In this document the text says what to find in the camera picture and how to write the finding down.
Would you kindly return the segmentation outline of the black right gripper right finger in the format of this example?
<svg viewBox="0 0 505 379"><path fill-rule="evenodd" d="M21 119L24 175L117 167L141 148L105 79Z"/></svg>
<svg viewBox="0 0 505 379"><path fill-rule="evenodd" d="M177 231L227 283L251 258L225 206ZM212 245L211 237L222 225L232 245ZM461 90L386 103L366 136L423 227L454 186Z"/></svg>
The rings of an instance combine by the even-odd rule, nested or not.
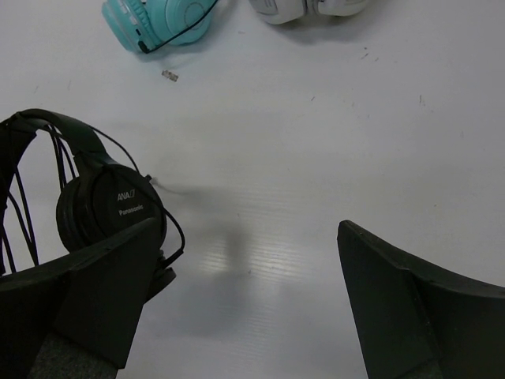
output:
<svg viewBox="0 0 505 379"><path fill-rule="evenodd" d="M502 378L504 289L343 220L339 258L370 378Z"/></svg>

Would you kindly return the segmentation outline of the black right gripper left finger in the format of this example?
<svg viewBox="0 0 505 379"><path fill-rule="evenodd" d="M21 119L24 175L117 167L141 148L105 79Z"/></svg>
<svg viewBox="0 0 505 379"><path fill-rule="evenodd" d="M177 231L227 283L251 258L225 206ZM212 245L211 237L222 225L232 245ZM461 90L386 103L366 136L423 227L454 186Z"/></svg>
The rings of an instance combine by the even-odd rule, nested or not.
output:
<svg viewBox="0 0 505 379"><path fill-rule="evenodd" d="M125 367L155 270L148 219L1 278L3 378L115 378Z"/></svg>

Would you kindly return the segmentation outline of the black on-ear headphones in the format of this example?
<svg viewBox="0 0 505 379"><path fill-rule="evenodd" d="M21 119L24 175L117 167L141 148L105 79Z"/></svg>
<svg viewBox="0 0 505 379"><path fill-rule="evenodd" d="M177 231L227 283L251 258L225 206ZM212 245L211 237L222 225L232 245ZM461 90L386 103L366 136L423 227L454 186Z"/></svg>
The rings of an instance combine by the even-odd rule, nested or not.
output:
<svg viewBox="0 0 505 379"><path fill-rule="evenodd" d="M155 245L162 247L174 217L147 175L124 166L107 152L104 133L68 115L44 109L19 111L1 122L1 210L14 207L34 264L39 262L32 220L18 164L43 131L50 135L60 176L63 159L72 159L69 182L60 181L56 207L62 244L74 253L141 221L155 221Z"/></svg>

